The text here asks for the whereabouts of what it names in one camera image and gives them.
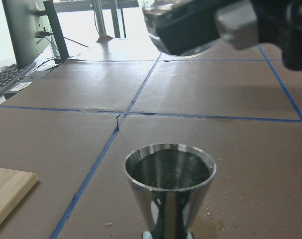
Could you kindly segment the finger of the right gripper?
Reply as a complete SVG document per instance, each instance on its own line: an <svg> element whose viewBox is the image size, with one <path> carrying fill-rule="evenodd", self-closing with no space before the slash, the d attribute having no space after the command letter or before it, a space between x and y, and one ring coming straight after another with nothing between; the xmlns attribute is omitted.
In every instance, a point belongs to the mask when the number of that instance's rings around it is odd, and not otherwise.
<svg viewBox="0 0 302 239"><path fill-rule="evenodd" d="M252 1L192 0L155 20L155 45L169 55L197 55L219 39L236 50L258 44Z"/></svg>

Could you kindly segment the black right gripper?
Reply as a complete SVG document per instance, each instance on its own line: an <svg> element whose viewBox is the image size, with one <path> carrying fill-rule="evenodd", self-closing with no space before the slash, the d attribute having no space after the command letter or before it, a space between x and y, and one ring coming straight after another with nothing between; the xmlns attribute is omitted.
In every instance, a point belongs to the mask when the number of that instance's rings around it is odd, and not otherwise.
<svg viewBox="0 0 302 239"><path fill-rule="evenodd" d="M258 43L280 48L286 68L302 71L302 0L252 0Z"/></svg>

